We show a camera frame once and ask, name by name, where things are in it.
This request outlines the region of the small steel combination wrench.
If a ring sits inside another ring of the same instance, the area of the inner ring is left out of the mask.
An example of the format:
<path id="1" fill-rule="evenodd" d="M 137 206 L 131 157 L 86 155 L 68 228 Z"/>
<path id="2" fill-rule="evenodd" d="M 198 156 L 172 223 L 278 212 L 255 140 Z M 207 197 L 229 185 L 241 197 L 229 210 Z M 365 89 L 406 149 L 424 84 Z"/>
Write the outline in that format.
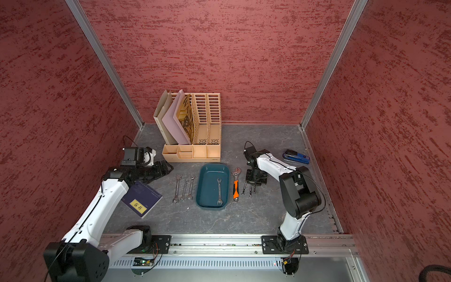
<path id="1" fill-rule="evenodd" d="M 247 187 L 247 182 L 245 181 L 245 182 L 244 182 L 244 185 L 243 185 L 243 190 L 242 190 L 242 192 L 241 192 L 241 195 L 242 195 L 242 196 L 244 196 L 244 194 L 245 194 L 246 187 Z"/>

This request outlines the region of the orange handled adjustable wrench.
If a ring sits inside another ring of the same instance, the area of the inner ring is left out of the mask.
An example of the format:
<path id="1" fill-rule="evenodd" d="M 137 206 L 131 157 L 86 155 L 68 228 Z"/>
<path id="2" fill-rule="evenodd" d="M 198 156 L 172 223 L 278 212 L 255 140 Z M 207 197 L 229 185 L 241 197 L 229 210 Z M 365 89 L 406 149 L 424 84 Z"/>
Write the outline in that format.
<path id="1" fill-rule="evenodd" d="M 234 179 L 234 186 L 233 186 L 233 201 L 238 202 L 239 201 L 239 175 L 241 173 L 240 168 L 236 168 L 235 171 L 232 172 L 233 179 Z"/>

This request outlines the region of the small steel open-end wrench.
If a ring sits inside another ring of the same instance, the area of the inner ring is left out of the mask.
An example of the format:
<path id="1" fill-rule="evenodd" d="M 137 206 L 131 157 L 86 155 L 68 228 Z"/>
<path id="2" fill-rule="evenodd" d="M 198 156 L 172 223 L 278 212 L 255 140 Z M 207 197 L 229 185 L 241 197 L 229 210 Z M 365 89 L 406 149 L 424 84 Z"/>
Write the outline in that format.
<path id="1" fill-rule="evenodd" d="M 184 202 L 185 199 L 186 199 L 186 195 L 185 194 L 186 194 L 186 190 L 187 190 L 188 184 L 189 184 L 189 179 L 186 179 L 185 182 L 184 182 L 183 190 L 182 190 L 182 197 L 180 198 L 182 200 L 182 202 Z"/>

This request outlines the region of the large steel open-end wrench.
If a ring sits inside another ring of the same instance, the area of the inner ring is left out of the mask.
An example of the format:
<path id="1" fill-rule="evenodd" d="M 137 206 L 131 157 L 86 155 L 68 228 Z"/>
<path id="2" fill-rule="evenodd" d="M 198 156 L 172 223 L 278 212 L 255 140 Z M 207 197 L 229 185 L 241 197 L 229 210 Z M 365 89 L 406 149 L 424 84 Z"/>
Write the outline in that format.
<path id="1" fill-rule="evenodd" d="M 193 200 L 193 186 L 194 186 L 194 180 L 196 176 L 192 176 L 190 178 L 190 186 L 189 186 L 189 194 L 187 196 L 187 200 L 192 201 Z"/>

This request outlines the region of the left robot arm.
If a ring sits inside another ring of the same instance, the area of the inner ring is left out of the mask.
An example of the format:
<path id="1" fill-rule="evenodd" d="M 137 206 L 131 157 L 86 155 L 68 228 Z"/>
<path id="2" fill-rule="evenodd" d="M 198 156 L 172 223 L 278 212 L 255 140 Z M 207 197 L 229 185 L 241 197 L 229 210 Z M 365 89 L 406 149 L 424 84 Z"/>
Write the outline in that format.
<path id="1" fill-rule="evenodd" d="M 131 226 L 107 243 L 103 231 L 117 205 L 135 184 L 148 184 L 168 175 L 174 167 L 166 161 L 109 168 L 83 215 L 59 242 L 49 243 L 43 258 L 52 282 L 100 282 L 109 267 L 132 250 L 143 258 L 169 252 L 171 236 L 153 239 L 149 226 Z"/>

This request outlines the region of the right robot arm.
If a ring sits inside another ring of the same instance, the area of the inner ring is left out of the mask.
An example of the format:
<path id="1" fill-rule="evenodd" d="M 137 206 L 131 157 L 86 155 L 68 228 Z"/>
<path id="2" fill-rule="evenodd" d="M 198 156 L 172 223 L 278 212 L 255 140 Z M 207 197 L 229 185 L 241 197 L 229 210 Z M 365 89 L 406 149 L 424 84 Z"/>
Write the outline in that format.
<path id="1" fill-rule="evenodd" d="M 286 164 L 267 150 L 247 148 L 244 156 L 253 171 L 272 176 L 280 184 L 286 214 L 278 228 L 278 244 L 286 247 L 301 236 L 309 215 L 323 207 L 324 195 L 305 166 Z"/>

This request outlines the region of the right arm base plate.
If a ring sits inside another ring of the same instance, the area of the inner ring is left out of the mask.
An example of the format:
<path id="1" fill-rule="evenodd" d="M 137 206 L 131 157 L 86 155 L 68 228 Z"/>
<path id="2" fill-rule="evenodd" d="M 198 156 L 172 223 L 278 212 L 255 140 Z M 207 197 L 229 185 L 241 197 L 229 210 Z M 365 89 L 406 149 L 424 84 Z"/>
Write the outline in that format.
<path id="1" fill-rule="evenodd" d="M 305 236 L 286 240 L 282 235 L 261 236 L 264 255 L 308 255 L 309 249 Z"/>

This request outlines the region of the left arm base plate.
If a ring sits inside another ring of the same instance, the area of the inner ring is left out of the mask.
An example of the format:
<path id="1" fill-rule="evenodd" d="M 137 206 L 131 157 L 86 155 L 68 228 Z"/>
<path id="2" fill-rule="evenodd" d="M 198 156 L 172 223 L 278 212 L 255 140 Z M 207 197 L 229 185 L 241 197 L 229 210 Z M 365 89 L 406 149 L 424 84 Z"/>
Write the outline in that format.
<path id="1" fill-rule="evenodd" d="M 140 254 L 163 254 L 169 252 L 171 245 L 171 235 L 153 235 L 151 239 L 143 239 L 139 249 Z"/>

